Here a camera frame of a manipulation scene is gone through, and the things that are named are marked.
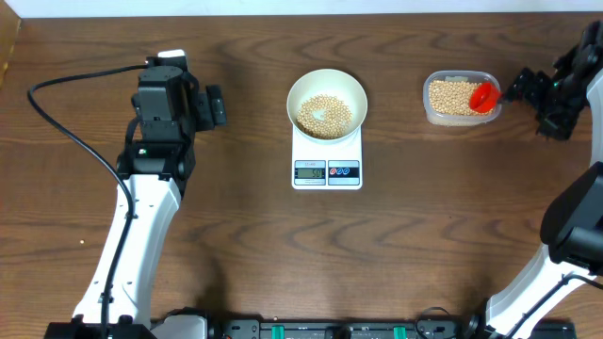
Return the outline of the red plastic measuring scoop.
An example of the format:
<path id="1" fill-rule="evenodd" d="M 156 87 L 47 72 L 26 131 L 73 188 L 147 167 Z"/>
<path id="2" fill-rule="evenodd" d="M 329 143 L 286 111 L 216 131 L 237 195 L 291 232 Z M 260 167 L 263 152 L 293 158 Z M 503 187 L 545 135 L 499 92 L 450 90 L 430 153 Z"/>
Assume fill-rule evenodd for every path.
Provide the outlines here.
<path id="1" fill-rule="evenodd" d="M 471 95 L 468 106 L 477 113 L 486 114 L 497 105 L 500 97 L 501 92 L 495 85 L 482 83 Z"/>

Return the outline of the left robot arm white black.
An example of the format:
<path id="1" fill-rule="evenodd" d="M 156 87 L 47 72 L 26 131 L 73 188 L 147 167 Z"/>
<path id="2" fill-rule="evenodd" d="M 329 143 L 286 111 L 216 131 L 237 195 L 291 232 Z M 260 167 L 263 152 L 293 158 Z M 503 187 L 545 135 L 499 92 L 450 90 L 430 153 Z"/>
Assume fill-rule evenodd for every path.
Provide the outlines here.
<path id="1" fill-rule="evenodd" d="M 194 138 L 204 119 L 225 123 L 220 90 L 200 92 L 175 66 L 139 75 L 118 166 L 118 199 L 107 240 L 84 297 L 68 322 L 48 325 L 47 338 L 156 338 L 151 319 L 157 265 L 171 221 L 195 167 Z"/>

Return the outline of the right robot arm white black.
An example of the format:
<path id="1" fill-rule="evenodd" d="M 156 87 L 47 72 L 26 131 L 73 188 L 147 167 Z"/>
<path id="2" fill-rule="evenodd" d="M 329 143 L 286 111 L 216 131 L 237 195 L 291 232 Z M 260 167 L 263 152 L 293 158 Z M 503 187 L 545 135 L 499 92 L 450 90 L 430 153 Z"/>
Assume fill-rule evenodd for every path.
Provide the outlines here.
<path id="1" fill-rule="evenodd" d="M 590 165 L 548 206 L 535 255 L 469 320 L 466 338 L 528 338 L 563 298 L 584 284 L 596 286 L 602 274 L 602 23 L 590 23 L 553 67 L 552 76 L 523 69 L 499 101 L 527 102 L 538 134 L 556 140 L 569 139 L 589 108 Z"/>

